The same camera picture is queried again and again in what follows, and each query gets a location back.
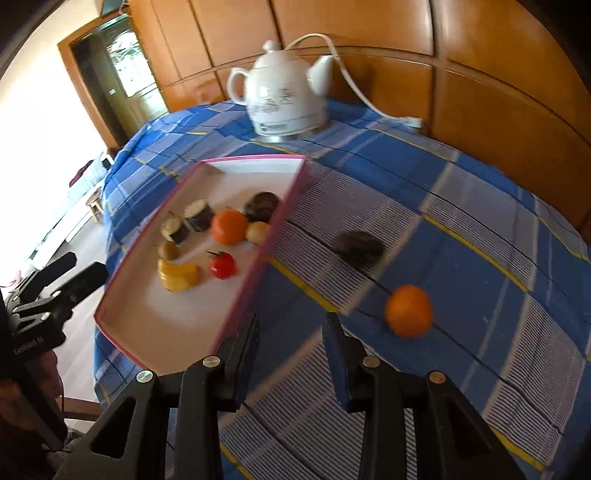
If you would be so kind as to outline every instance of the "screw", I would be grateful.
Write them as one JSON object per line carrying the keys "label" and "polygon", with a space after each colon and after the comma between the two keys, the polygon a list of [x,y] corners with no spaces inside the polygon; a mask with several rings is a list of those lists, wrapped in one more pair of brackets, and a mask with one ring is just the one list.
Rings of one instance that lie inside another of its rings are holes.
{"label": "screw", "polygon": [[442,384],[447,380],[447,377],[442,372],[434,371],[429,374],[429,380],[433,383]]}
{"label": "screw", "polygon": [[153,377],[154,374],[150,370],[142,370],[135,376],[135,379],[139,383],[148,383],[150,380],[152,380]]}
{"label": "screw", "polygon": [[207,368],[217,367],[220,364],[220,362],[221,360],[215,355],[210,355],[203,359],[203,365]]}
{"label": "screw", "polygon": [[363,364],[367,368],[376,368],[379,365],[379,358],[376,356],[366,356],[363,359]]}

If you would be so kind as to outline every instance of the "toy fruit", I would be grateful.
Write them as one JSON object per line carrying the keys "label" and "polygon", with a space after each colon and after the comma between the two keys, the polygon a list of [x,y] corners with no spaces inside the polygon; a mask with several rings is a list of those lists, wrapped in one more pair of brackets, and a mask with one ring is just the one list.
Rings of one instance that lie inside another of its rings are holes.
{"label": "toy fruit", "polygon": [[343,232],[336,239],[335,251],[353,268],[369,267],[384,254],[384,244],[371,233]]}
{"label": "toy fruit", "polygon": [[396,335],[416,338],[431,328],[433,307],[420,288],[403,285],[390,295],[384,307],[384,318]]}
{"label": "toy fruit", "polygon": [[212,237],[222,245],[235,245],[246,239],[248,219],[231,208],[218,213],[212,220]]}
{"label": "toy fruit", "polygon": [[271,192],[259,192],[244,204],[244,213],[249,222],[268,223],[277,205],[279,205],[277,195]]}
{"label": "toy fruit", "polygon": [[166,240],[178,245],[189,236],[189,229],[181,217],[173,216],[163,222],[160,227],[160,233]]}
{"label": "toy fruit", "polygon": [[212,275],[220,280],[225,280],[236,274],[236,262],[234,257],[226,252],[207,252],[212,258],[209,270]]}
{"label": "toy fruit", "polygon": [[158,260],[158,273],[166,290],[183,291],[201,282],[201,268],[193,264],[175,264]]}
{"label": "toy fruit", "polygon": [[260,245],[265,241],[271,225],[264,222],[252,222],[246,229],[246,239],[255,245]]}
{"label": "toy fruit", "polygon": [[181,251],[176,243],[163,240],[158,246],[158,256],[164,260],[176,260],[181,256]]}
{"label": "toy fruit", "polygon": [[212,208],[205,200],[197,200],[187,205],[184,211],[185,222],[196,232],[204,232],[211,225],[213,216]]}

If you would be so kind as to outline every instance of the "wooden stool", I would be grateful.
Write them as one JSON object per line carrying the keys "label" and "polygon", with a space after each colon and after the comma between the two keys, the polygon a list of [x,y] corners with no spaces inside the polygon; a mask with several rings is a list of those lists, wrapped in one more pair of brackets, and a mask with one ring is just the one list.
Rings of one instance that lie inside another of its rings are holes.
{"label": "wooden stool", "polygon": [[86,205],[88,205],[88,208],[90,209],[90,212],[92,214],[92,218],[95,222],[99,221],[99,214],[102,215],[103,213],[103,207],[100,204],[101,190],[102,189],[98,187],[96,191],[92,195],[90,195],[90,198],[86,201]]}

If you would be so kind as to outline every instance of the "toy red tomato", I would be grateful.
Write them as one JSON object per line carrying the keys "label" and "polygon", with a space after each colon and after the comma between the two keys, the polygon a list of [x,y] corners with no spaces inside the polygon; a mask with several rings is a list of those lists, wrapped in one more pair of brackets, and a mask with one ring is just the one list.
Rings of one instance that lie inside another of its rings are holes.
{"label": "toy red tomato", "polygon": [[214,277],[225,280],[236,273],[236,262],[233,256],[226,252],[208,253],[212,258],[209,270],[211,270]]}

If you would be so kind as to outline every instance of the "blue plaid tablecloth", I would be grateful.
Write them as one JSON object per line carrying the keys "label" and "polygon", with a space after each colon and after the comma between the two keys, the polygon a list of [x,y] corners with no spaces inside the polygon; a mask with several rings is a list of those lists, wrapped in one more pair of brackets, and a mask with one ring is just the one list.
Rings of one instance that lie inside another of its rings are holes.
{"label": "blue plaid tablecloth", "polygon": [[[261,342],[245,404],[220,418],[225,478],[356,478],[363,415],[336,404],[320,334],[326,310],[342,312],[346,330],[394,367],[445,372],[527,478],[559,478],[591,430],[587,245],[495,168],[368,109],[329,106],[328,129],[280,145],[253,140],[244,107],[230,102],[172,113],[134,135],[105,180],[112,274],[200,160],[281,152],[314,161],[251,301]],[[352,229],[386,245],[377,267],[356,271],[330,249]],[[434,328],[416,340],[382,321],[389,293],[408,283],[435,310]],[[95,347],[107,406],[140,369],[98,331]],[[416,478],[407,420],[407,478]]]}

